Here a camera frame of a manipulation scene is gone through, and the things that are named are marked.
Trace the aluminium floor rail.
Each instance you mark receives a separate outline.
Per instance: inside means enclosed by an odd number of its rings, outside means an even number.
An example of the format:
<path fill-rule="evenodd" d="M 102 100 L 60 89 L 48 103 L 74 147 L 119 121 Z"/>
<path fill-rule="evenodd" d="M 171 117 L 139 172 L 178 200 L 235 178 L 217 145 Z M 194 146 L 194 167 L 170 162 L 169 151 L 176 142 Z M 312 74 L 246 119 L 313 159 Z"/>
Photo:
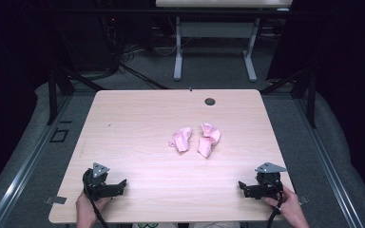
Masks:
<path fill-rule="evenodd" d="M 317 148 L 317 156 L 319 158 L 320 165 L 349 228 L 365 228 L 349 197 L 348 191 L 344 187 L 336 171 L 328 151 L 317 132 L 317 129 L 313 128 L 307 119 L 305 104 L 302 100 L 294 100 L 294 103 Z"/>
<path fill-rule="evenodd" d="M 65 228 L 49 221 L 80 119 L 71 115 L 74 99 L 65 97 L 47 125 L 39 104 L 0 177 L 0 228 Z"/>

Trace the person's right hand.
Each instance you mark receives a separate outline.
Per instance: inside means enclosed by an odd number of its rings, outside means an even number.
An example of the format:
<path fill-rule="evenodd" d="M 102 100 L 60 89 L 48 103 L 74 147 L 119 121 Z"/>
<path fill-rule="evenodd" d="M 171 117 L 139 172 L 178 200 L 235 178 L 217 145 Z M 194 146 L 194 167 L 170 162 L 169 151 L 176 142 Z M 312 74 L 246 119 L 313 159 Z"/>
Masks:
<path fill-rule="evenodd" d="M 286 220 L 294 219 L 296 213 L 301 211 L 298 196 L 286 186 L 277 199 L 264 198 L 263 201 L 278 210 Z"/>

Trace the person's left hand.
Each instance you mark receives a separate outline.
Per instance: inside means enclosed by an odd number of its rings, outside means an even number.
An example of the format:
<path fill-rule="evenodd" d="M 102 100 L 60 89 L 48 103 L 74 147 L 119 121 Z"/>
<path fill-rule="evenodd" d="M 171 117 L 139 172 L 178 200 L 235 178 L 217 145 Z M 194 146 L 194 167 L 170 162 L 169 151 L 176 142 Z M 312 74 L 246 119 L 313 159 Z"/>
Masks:
<path fill-rule="evenodd" d="M 105 206 L 111 201 L 111 198 L 102 198 L 97 201 L 94 201 L 94 205 L 102 212 Z M 77 211 L 77 220 L 81 218 L 96 218 L 96 213 L 94 212 L 93 205 L 91 204 L 87 195 L 82 192 L 76 201 L 76 211 Z"/>

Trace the black horizontal frame bar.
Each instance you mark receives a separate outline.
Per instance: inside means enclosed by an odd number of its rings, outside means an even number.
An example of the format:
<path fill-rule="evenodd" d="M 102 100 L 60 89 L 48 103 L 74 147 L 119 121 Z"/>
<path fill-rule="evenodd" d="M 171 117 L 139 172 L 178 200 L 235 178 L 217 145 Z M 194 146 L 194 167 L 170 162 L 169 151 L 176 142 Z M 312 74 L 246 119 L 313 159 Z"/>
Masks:
<path fill-rule="evenodd" d="M 306 18 L 328 17 L 335 11 L 279 11 L 279 10 L 238 10 L 238 9 L 30 9 L 44 13 L 98 14 L 98 15 L 164 15 L 164 16 L 227 16 L 227 17 L 277 17 Z"/>

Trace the white desk with metal legs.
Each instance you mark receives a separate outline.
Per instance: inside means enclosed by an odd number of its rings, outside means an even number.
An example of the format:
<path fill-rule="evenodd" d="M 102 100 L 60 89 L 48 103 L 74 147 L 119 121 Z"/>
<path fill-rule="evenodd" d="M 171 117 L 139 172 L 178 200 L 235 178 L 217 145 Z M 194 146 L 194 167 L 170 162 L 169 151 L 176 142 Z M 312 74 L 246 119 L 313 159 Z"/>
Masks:
<path fill-rule="evenodd" d="M 156 0 L 156 6 L 166 10 L 271 10 L 288 11 L 293 0 Z M 247 38 L 247 49 L 242 53 L 250 82 L 257 80 L 252 53 L 259 31 L 259 18 L 249 22 L 216 22 L 200 19 L 188 22 L 176 17 L 176 59 L 174 79 L 179 81 L 183 72 L 182 38 Z"/>

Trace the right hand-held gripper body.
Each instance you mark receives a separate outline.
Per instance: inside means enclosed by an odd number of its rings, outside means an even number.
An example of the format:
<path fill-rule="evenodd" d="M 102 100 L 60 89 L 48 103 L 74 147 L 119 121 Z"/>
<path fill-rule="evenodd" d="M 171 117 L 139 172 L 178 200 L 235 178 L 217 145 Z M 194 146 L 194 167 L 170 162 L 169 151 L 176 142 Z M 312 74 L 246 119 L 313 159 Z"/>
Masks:
<path fill-rule="evenodd" d="M 257 172 L 256 180 L 258 181 L 257 200 L 261 198 L 276 199 L 278 193 L 283 191 L 283 184 L 280 180 L 280 173 L 286 172 L 287 169 L 271 162 L 266 162 L 255 169 Z"/>

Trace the dark equipment rack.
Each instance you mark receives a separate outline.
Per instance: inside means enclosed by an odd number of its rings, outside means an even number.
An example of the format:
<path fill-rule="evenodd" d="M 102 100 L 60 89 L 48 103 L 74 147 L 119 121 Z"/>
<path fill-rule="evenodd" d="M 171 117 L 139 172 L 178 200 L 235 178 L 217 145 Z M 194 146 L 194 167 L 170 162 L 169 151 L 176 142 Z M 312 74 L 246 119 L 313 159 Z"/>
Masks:
<path fill-rule="evenodd" d="M 111 10 L 113 7 L 113 0 L 94 0 L 94 2 L 98 10 Z M 123 51 L 118 21 L 115 16 L 109 14 L 102 14 L 99 19 L 111 60 L 111 67 L 107 72 L 115 73 L 119 69 L 120 56 Z"/>

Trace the pink sock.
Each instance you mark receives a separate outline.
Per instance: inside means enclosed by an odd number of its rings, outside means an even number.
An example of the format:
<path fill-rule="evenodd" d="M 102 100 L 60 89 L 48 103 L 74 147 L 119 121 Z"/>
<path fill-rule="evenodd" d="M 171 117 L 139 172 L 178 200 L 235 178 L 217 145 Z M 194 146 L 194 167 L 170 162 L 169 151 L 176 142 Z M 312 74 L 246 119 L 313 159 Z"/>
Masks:
<path fill-rule="evenodd" d="M 191 134 L 192 129 L 190 127 L 181 128 L 173 134 L 168 144 L 171 147 L 174 147 L 179 153 L 185 152 L 189 149 L 189 139 Z"/>
<path fill-rule="evenodd" d="M 202 123 L 202 137 L 199 138 L 197 151 L 205 158 L 211 155 L 212 147 L 221 138 L 221 132 L 211 123 Z"/>

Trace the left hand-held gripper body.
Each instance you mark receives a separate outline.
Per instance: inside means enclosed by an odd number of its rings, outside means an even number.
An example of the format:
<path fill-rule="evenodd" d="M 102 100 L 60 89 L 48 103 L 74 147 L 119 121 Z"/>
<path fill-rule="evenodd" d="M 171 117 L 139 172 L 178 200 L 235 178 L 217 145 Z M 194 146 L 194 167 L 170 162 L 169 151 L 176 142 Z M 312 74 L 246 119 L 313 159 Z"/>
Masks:
<path fill-rule="evenodd" d="M 95 162 L 84 173 L 84 193 L 90 200 L 97 201 L 102 198 L 113 198 L 111 188 L 106 184 L 108 171 L 108 167 Z"/>

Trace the black metal frame post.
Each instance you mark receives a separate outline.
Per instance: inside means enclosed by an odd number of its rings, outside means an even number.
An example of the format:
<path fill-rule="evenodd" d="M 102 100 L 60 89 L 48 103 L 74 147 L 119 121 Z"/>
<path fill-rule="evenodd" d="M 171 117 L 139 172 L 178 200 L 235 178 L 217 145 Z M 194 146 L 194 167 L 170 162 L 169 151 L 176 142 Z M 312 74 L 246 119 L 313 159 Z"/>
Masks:
<path fill-rule="evenodd" d="M 58 116 L 57 88 L 60 88 L 65 96 L 72 96 L 74 94 L 75 88 L 70 82 L 71 79 L 74 79 L 95 91 L 104 90 L 102 86 L 91 82 L 74 70 L 67 67 L 55 67 L 48 75 L 48 124 L 52 124 Z"/>
<path fill-rule="evenodd" d="M 312 69 L 301 69 L 298 72 L 278 80 L 277 82 L 269 85 L 268 87 L 262 89 L 260 93 L 262 95 L 269 94 L 276 89 L 294 81 L 290 95 L 293 99 L 301 99 L 304 94 L 307 94 L 307 106 L 306 106 L 306 119 L 310 126 L 316 128 L 315 123 L 315 108 L 316 108 L 316 96 L 317 96 L 317 76 Z"/>

